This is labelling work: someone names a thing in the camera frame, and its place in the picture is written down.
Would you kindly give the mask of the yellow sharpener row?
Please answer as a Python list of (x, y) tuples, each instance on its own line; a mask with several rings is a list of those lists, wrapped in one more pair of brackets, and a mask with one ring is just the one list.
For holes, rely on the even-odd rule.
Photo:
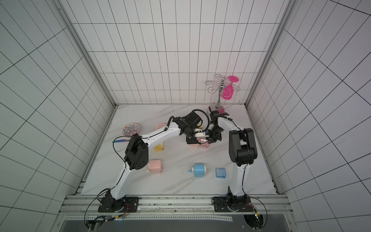
[(154, 147), (154, 150), (155, 151), (163, 151), (164, 150), (164, 144), (163, 143), (160, 143), (159, 145), (157, 145), (156, 147)]

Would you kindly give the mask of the pink sharpener top row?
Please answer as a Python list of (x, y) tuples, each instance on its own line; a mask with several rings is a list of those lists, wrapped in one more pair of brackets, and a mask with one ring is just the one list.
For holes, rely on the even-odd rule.
[(157, 130), (164, 130), (164, 128), (167, 126), (166, 123), (160, 123), (156, 126)]

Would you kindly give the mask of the pink sharpener row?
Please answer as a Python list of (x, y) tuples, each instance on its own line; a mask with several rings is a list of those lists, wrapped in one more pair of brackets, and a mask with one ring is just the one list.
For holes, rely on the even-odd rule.
[(164, 130), (164, 128), (167, 126), (166, 123), (160, 123), (156, 126), (157, 130)]
[(159, 174), (163, 171), (163, 164), (162, 161), (159, 159), (151, 160), (148, 164), (147, 172), (151, 172), (153, 174)]

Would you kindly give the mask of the pink sharpener bottom row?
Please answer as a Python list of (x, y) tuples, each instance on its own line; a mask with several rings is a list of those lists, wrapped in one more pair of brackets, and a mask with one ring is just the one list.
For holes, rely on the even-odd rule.
[(159, 159), (151, 160), (148, 164), (147, 172), (151, 172), (153, 174), (159, 174), (163, 171), (163, 164), (162, 161)]

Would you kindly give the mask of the pink tray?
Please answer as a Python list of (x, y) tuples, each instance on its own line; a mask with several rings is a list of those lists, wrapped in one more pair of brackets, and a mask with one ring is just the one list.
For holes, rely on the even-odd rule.
[(199, 142), (200, 144), (207, 144), (207, 143), (208, 143), (208, 140), (205, 139), (205, 138), (200, 138), (200, 137), (198, 137), (197, 140), (198, 140), (198, 142)]

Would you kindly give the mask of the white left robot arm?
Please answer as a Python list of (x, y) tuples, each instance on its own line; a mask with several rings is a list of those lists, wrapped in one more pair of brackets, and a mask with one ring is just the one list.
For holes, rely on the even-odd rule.
[(198, 143), (196, 134), (205, 134), (211, 124), (208, 114), (201, 109), (194, 109), (183, 117), (171, 116), (166, 126), (145, 134), (130, 136), (125, 149), (124, 165), (115, 184), (106, 189), (100, 205), (109, 212), (114, 212), (115, 207), (126, 197), (128, 186), (137, 170), (144, 168), (149, 162), (149, 152), (154, 147), (165, 141), (185, 135), (189, 142)]

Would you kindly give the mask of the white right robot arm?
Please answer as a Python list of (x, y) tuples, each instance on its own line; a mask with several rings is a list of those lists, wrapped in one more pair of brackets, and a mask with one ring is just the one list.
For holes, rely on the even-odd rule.
[(233, 163), (232, 182), (226, 194), (227, 209), (237, 212), (245, 209), (251, 200), (244, 191), (244, 181), (250, 166), (258, 156), (254, 132), (251, 128), (241, 129), (228, 113), (208, 109), (210, 124), (208, 143), (222, 140), (222, 132), (229, 134), (229, 157)]

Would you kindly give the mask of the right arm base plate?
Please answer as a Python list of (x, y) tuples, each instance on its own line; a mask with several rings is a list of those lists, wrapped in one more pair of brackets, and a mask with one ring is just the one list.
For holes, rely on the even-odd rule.
[(212, 204), (214, 211), (218, 213), (232, 213), (232, 212), (253, 212), (253, 208), (248, 206), (249, 198), (243, 196), (235, 198), (214, 197)]

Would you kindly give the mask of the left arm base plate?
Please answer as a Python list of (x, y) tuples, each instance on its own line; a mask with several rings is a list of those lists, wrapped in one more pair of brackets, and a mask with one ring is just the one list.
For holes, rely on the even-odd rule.
[(103, 197), (98, 208), (99, 213), (129, 213), (137, 212), (139, 197), (125, 197), (120, 200), (113, 200)]

